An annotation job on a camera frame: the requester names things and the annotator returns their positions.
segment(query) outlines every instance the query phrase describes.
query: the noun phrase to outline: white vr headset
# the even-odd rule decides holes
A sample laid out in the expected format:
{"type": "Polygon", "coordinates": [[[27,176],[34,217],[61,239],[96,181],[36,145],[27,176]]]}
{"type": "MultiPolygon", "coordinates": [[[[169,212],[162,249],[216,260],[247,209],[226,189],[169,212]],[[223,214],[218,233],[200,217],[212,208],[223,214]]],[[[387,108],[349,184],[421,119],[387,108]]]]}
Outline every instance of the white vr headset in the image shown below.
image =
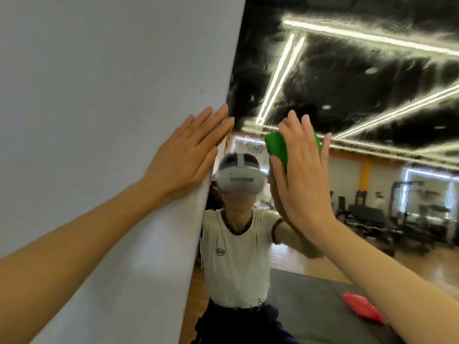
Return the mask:
{"type": "Polygon", "coordinates": [[[244,154],[237,154],[237,164],[228,164],[215,177],[219,191],[223,194],[249,192],[259,194],[266,184],[266,175],[257,167],[244,160],[244,154]]]}

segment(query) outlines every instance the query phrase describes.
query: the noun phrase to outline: round ceiling light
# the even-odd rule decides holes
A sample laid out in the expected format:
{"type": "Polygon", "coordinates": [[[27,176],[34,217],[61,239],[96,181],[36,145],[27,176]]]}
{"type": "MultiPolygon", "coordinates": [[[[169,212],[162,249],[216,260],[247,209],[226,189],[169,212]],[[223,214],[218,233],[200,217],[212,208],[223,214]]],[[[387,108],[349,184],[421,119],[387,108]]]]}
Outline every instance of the round ceiling light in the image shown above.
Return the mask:
{"type": "Polygon", "coordinates": [[[374,75],[377,72],[378,72],[378,68],[377,67],[371,67],[371,68],[365,70],[365,73],[367,75],[374,75]]]}

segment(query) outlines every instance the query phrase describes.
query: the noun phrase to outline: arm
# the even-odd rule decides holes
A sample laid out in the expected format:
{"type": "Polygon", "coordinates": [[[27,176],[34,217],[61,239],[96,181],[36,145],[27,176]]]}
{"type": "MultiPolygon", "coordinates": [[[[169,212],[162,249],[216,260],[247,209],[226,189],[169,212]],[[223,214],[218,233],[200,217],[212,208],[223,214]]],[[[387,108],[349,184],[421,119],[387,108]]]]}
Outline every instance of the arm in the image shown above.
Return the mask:
{"type": "Polygon", "coordinates": [[[311,243],[304,234],[296,227],[291,227],[288,223],[280,223],[274,231],[276,242],[294,248],[307,258],[320,258],[324,254],[311,243]]]}
{"type": "Polygon", "coordinates": [[[288,153],[287,173],[272,158],[279,196],[293,223],[361,287],[407,344],[459,343],[459,303],[339,223],[330,207],[328,149],[318,154],[308,116],[291,111],[279,125],[288,153]]]}
{"type": "Polygon", "coordinates": [[[215,145],[233,126],[233,118],[221,123],[227,112],[223,105],[212,117],[210,108],[196,119],[191,115],[139,182],[0,260],[0,343],[29,343],[119,239],[150,212],[201,184],[217,155],[215,145]]]}

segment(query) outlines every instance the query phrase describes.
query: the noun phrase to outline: green sponge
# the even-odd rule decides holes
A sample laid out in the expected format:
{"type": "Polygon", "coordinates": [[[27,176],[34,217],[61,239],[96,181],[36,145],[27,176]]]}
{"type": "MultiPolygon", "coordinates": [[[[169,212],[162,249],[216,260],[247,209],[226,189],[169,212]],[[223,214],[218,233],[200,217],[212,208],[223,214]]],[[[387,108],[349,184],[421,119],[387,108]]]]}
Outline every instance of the green sponge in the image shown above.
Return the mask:
{"type": "MultiPolygon", "coordinates": [[[[317,134],[314,133],[314,137],[317,141],[318,152],[322,151],[322,144],[317,137],[317,134]]],[[[285,171],[287,171],[287,147],[285,145],[284,137],[280,132],[272,132],[270,134],[265,135],[264,141],[266,143],[266,149],[270,156],[276,156],[279,158],[282,163],[284,164],[285,171]]]]}

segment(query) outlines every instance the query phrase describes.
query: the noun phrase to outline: gray mat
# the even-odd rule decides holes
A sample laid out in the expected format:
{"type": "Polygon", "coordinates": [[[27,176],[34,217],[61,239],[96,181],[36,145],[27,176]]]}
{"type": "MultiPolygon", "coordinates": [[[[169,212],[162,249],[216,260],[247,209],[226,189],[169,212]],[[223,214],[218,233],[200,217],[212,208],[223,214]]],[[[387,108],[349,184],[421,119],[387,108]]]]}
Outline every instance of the gray mat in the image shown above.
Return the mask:
{"type": "Polygon", "coordinates": [[[271,269],[267,303],[301,344],[399,344],[389,327],[368,323],[347,306],[346,292],[364,295],[346,283],[271,269]]]}

